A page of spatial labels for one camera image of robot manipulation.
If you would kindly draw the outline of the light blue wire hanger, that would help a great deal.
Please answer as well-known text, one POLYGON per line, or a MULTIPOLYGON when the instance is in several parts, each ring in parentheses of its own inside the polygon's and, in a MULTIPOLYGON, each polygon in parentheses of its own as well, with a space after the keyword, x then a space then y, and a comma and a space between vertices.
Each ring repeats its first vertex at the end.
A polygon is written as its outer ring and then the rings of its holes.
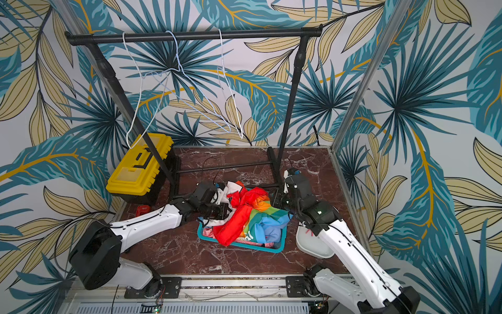
MULTIPOLYGON (((157 77, 161 77, 164 74, 166 74, 166 75, 170 74, 171 76, 173 76, 173 73, 178 73, 182 78, 186 79, 191 84, 190 86, 187 85, 185 87, 186 93, 189 94, 188 90, 192 87, 193 88, 193 91, 192 91, 193 97, 202 95, 201 101, 203 101, 206 98, 206 95, 202 91, 199 91, 199 89, 197 88, 196 82, 191 77, 189 77, 185 73, 185 71, 184 71, 184 68, 182 66, 182 63, 181 63, 180 57, 179 57, 179 44, 178 44, 178 41, 177 41, 177 38, 176 38, 175 34, 172 31, 170 31, 170 30, 165 31, 165 33, 169 34, 172 37, 172 40, 175 43, 174 44, 174 46, 175 46, 175 60, 176 60, 177 68, 167 68, 167 69, 165 69, 163 71, 151 71, 151 72, 146 73, 142 77, 141 80, 143 81, 144 78, 146 78, 148 76, 152 76, 152 77, 154 77, 158 81, 158 83, 160 85, 166 87, 167 85, 165 83, 163 83, 163 81, 159 81, 157 79, 157 77)), ((202 111, 196 109, 195 105, 191 105, 191 104, 187 103, 186 101, 182 100, 181 98, 179 98, 179 100, 181 100, 189 108, 197 111, 199 114, 201 114, 202 116, 204 116, 206 119, 210 120, 212 123, 216 124, 217 127, 220 128, 223 132, 231 133, 231 126, 229 125, 228 122, 225 123, 225 125, 226 125, 226 128, 225 128, 225 127, 217 124, 214 119, 210 118, 209 114, 203 113, 202 111)))

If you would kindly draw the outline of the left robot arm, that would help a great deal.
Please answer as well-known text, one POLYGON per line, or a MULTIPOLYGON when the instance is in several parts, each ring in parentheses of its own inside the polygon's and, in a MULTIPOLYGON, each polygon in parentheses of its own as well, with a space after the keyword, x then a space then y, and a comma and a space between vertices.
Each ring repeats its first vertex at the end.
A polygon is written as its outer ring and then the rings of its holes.
POLYGON ((110 224, 94 221, 70 252, 70 264, 86 290, 110 284, 156 298, 164 286, 158 272, 147 263, 123 259, 122 253, 156 234, 178 228, 192 215, 207 220, 227 218, 231 209, 222 196, 213 184, 200 183, 191 194, 140 217, 110 224))

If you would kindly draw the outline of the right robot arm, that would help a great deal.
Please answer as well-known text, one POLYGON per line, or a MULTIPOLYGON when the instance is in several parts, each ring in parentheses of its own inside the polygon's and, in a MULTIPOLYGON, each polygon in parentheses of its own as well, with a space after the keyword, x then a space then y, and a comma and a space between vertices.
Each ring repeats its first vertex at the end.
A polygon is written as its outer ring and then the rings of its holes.
POLYGON ((420 295, 404 287, 357 240, 338 210, 312 192, 309 180, 295 168, 284 173, 281 208, 327 245, 354 278, 350 283, 320 264, 304 274, 307 293, 332 297, 353 313, 416 313, 420 295))

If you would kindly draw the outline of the white plastic tray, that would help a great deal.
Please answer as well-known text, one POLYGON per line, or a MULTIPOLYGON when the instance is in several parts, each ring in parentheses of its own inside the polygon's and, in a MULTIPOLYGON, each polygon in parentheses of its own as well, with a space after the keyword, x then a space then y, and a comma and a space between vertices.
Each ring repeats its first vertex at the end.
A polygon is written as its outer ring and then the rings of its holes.
POLYGON ((319 237, 315 236, 311 230, 299 223, 296 232, 296 244, 300 251, 316 257, 317 259, 330 259, 335 255, 319 237))

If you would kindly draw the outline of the red pipe wrench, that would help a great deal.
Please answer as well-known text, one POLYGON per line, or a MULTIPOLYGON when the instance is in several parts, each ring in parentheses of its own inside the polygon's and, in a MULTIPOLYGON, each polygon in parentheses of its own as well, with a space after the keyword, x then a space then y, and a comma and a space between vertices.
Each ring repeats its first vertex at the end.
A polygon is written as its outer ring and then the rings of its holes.
POLYGON ((151 212, 151 207, 149 205, 139 205, 136 209, 135 216, 140 217, 151 212))

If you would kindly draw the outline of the yellow black toolbox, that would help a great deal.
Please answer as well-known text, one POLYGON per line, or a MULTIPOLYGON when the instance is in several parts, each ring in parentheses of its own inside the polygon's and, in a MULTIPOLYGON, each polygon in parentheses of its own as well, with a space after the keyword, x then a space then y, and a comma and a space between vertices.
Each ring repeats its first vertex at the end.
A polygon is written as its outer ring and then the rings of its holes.
POLYGON ((106 190, 131 204, 154 205, 166 179, 145 140, 138 137, 110 176, 106 190))

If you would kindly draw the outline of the black clothes rack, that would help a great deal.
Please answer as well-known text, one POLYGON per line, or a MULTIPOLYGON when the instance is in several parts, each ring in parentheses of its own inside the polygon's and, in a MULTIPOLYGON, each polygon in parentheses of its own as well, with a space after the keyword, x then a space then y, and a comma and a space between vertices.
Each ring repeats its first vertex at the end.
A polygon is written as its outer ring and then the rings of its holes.
POLYGON ((125 33, 124 35, 92 35, 92 34, 78 34, 73 35, 68 31, 65 32, 65 37, 72 46, 84 46, 90 53, 90 59, 95 62, 98 74, 100 74, 104 81, 109 85, 109 93, 116 98, 115 103, 119 106, 120 112, 130 122, 130 126, 140 132, 145 138, 146 144, 152 150, 155 159, 160 160, 159 153, 154 147, 146 128, 142 125, 141 121, 136 119, 133 114, 133 107, 129 102, 125 91, 116 78, 116 73, 99 48, 100 44, 114 44, 114 43, 143 43, 143 42, 167 42, 173 41, 206 41, 216 39, 254 39, 254 38, 277 38, 277 37, 298 37, 299 50, 295 56, 294 74, 284 126, 282 129, 282 137, 278 154, 274 153, 273 148, 267 148, 268 160, 265 162, 255 162, 247 164, 231 164, 222 166, 222 169, 239 168, 239 167, 252 167, 252 166, 265 166, 271 167, 274 182, 271 184, 262 184, 261 188, 278 188, 282 186, 282 177, 280 174, 282 157, 286 144, 286 138, 290 127, 290 121, 295 103, 295 97, 298 91, 299 81, 302 74, 302 67, 305 64, 307 55, 308 41, 312 37, 320 37, 322 34, 323 26, 316 27, 302 27, 297 29, 272 29, 272 30, 230 30, 230 31, 193 31, 193 32, 176 32, 176 33, 125 33))

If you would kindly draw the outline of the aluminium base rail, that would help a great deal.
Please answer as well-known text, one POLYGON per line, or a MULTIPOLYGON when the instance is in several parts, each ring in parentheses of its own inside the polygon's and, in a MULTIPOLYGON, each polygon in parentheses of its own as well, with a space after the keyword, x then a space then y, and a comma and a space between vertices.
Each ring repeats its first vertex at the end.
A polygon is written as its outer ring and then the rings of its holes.
POLYGON ((369 297, 349 274, 322 270, 319 288, 296 274, 167 276, 162 296, 131 287, 75 290, 71 313, 357 313, 369 297))

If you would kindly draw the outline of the right aluminium frame post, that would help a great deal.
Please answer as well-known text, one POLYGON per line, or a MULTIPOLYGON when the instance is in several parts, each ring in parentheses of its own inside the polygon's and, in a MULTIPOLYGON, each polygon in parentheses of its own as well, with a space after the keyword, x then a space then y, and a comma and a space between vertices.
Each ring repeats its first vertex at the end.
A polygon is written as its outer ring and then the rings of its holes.
POLYGON ((358 89, 354 94, 354 97, 349 105, 349 108, 345 113, 344 120, 342 121, 337 131, 337 135, 335 136, 335 139, 331 147, 331 153, 333 154, 333 156, 335 156, 337 151, 341 148, 341 144, 343 142, 343 138, 345 137, 345 133, 350 128, 351 122, 358 110, 358 106, 360 105, 360 102, 363 99, 363 95, 367 90, 367 87, 372 79, 372 76, 376 73, 377 69, 379 68, 379 65, 383 60, 383 57, 388 47, 391 45, 394 35, 398 31, 400 23, 405 18, 405 15, 407 13, 408 8, 410 7, 410 4, 411 0, 398 1, 396 3, 392 16, 390 17, 389 22, 387 23, 384 29, 382 39, 379 42, 379 44, 375 47, 372 59, 370 60, 367 69, 360 81, 358 89))

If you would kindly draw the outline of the aluminium frame post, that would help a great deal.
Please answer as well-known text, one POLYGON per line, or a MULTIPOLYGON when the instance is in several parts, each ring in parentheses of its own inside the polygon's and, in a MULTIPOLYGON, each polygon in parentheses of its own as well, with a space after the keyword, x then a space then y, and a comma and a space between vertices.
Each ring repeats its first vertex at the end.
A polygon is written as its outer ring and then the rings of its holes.
POLYGON ((74 47, 83 48, 84 54, 88 59, 93 59, 94 55, 92 54, 93 50, 89 50, 85 44, 75 44, 74 36, 82 37, 91 35, 91 33, 87 30, 86 26, 83 22, 80 21, 76 11, 73 9, 70 1, 64 0, 53 0, 51 1, 52 6, 57 10, 57 12, 61 15, 64 24, 68 28, 68 32, 71 35, 71 39, 69 42, 74 47))
POLYGON ((405 18, 405 15, 407 13, 408 8, 410 7, 410 4, 411 0, 398 1, 396 3, 392 16, 390 17, 389 22, 387 23, 384 29, 382 39, 379 42, 379 44, 375 47, 372 59, 370 60, 367 69, 360 81, 358 89, 354 94, 354 97, 349 105, 349 108, 345 113, 344 120, 342 121, 337 131, 337 135, 335 136, 335 139, 331 147, 331 153, 333 154, 333 156, 335 156, 337 151, 341 148, 341 144, 343 142, 343 138, 345 137, 345 133, 350 128, 351 122, 358 110, 358 106, 360 105, 360 102, 363 99, 363 95, 367 90, 367 87, 372 79, 372 76, 376 73, 377 69, 379 68, 379 65, 383 60, 383 57, 388 47, 391 45, 394 35, 398 31, 400 23, 405 18))

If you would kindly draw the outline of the left aluminium frame post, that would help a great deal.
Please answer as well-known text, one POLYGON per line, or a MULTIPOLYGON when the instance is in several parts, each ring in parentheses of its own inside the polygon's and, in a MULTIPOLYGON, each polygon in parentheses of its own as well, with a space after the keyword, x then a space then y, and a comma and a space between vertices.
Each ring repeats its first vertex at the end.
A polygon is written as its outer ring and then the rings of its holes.
POLYGON ((73 9, 70 1, 64 0, 53 0, 51 1, 52 6, 57 10, 57 12, 61 15, 64 24, 68 28, 68 32, 71 35, 71 39, 69 42, 74 47, 83 48, 84 54, 88 59, 93 59, 94 55, 92 54, 93 50, 89 50, 85 44, 75 44, 74 36, 82 37, 91 35, 91 33, 87 30, 86 26, 83 22, 80 21, 76 11, 73 9))

